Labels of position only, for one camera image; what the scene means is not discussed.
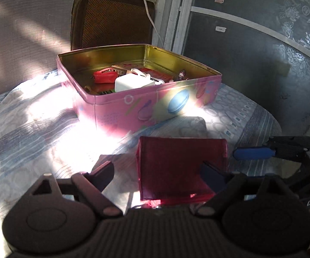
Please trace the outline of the red leather wallet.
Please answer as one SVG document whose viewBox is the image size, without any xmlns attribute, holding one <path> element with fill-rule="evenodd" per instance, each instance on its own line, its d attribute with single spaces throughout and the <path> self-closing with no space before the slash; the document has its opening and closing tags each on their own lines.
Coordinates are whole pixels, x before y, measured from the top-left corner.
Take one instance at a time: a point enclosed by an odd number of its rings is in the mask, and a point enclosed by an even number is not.
<svg viewBox="0 0 310 258">
<path fill-rule="evenodd" d="M 136 163 L 141 200 L 176 205 L 208 201 L 215 192 L 201 179 L 205 162 L 225 171 L 228 145 L 225 139 L 139 138 Z"/>
</svg>

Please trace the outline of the white charger block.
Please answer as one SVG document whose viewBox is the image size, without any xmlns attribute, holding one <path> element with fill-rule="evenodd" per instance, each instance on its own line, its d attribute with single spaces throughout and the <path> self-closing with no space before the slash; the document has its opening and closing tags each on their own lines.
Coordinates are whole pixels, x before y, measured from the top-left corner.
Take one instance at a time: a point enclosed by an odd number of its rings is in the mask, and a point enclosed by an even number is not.
<svg viewBox="0 0 310 258">
<path fill-rule="evenodd" d="M 154 85 L 152 80 L 130 73 L 116 78 L 114 90 L 115 92 L 121 92 Z"/>
</svg>

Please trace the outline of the red mini stapler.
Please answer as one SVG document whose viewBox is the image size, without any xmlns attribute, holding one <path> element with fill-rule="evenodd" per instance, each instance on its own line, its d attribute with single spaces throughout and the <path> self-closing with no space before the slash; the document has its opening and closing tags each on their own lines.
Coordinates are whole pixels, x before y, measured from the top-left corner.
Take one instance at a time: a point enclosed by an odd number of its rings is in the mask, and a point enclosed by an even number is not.
<svg viewBox="0 0 310 258">
<path fill-rule="evenodd" d="M 113 68 L 105 68 L 93 73 L 93 80 L 95 84 L 110 84 L 114 83 L 119 76 L 118 72 Z"/>
</svg>

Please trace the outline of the white plastic clip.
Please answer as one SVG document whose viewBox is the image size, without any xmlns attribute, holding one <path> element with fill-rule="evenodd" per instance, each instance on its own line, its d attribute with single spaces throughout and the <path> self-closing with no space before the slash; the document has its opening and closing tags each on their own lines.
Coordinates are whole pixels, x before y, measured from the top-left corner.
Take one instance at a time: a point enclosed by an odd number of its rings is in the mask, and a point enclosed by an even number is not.
<svg viewBox="0 0 310 258">
<path fill-rule="evenodd" d="M 152 80 L 155 85 L 161 85 L 161 84 L 165 83 L 164 80 L 152 77 L 151 74 L 142 72 L 142 71 L 140 71 L 139 69 L 136 69 L 136 68 L 132 68 L 130 73 L 132 73 L 134 75 L 138 75 L 138 76 L 143 76 L 143 77 L 145 77 L 148 80 Z"/>
</svg>

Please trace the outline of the small brown cardboard box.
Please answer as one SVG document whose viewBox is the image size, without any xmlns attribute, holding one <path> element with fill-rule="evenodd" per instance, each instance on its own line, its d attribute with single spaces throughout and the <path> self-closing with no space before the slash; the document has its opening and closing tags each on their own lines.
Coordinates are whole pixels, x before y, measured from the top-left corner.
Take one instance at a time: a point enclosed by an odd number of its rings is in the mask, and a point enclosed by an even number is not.
<svg viewBox="0 0 310 258">
<path fill-rule="evenodd" d="M 125 62 L 116 63 L 112 65 L 111 67 L 115 71 L 117 71 L 120 75 L 125 75 L 127 73 L 131 73 L 132 69 L 141 69 L 144 66 L 142 63 L 125 61 Z"/>
</svg>

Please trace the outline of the blue patterned bed sheet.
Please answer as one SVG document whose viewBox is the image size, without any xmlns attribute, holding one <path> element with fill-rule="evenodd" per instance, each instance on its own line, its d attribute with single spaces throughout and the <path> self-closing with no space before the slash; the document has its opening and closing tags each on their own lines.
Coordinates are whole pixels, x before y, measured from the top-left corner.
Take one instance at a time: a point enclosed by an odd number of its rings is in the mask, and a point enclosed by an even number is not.
<svg viewBox="0 0 310 258">
<path fill-rule="evenodd" d="M 222 85 L 212 104 L 121 139 L 102 137 L 79 121 L 57 71 L 23 82 L 0 95 L 0 257 L 9 255 L 4 217 L 45 173 L 69 178 L 110 160 L 115 177 L 104 195 L 127 210 L 140 205 L 135 153 L 141 136 L 226 139 L 233 150 L 280 134 L 271 113 Z"/>
</svg>

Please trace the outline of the pink macaron tin box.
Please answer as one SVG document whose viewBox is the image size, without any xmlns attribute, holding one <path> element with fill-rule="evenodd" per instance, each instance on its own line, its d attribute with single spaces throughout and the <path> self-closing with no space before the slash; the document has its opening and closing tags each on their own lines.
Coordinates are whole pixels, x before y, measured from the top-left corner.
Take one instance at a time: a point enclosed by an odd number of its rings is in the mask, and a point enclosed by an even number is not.
<svg viewBox="0 0 310 258">
<path fill-rule="evenodd" d="M 149 44 L 78 49 L 57 56 L 61 83 L 89 129 L 123 137 L 215 100 L 220 72 Z"/>
</svg>

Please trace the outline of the red card box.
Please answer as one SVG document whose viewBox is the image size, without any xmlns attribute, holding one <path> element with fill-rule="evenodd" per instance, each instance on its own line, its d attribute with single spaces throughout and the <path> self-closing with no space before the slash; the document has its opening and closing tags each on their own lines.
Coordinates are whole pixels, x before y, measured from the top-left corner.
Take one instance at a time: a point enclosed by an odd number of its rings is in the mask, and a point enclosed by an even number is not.
<svg viewBox="0 0 310 258">
<path fill-rule="evenodd" d="M 173 82 L 174 77 L 168 73 L 156 71 L 153 69 L 148 68 L 140 68 L 140 71 L 146 74 L 149 74 L 150 77 L 157 79 L 157 80 L 163 80 L 165 83 Z"/>
</svg>

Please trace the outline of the frosted glass sliding door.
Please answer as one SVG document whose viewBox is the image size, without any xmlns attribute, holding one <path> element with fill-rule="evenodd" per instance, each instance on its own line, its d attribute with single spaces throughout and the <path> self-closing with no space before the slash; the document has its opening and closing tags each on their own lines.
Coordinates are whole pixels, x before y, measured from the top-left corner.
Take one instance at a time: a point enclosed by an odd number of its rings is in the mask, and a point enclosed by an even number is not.
<svg viewBox="0 0 310 258">
<path fill-rule="evenodd" d="M 310 136 L 310 0 L 157 0 L 153 43 L 218 70 L 286 135 Z"/>
</svg>

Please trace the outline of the grey sofa back cushion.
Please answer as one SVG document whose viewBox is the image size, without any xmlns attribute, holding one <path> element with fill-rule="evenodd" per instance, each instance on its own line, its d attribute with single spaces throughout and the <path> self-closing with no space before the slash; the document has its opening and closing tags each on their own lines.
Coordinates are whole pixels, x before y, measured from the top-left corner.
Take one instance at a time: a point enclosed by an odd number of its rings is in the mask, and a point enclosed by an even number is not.
<svg viewBox="0 0 310 258">
<path fill-rule="evenodd" d="M 0 94 L 56 68 L 74 0 L 0 0 Z"/>
</svg>

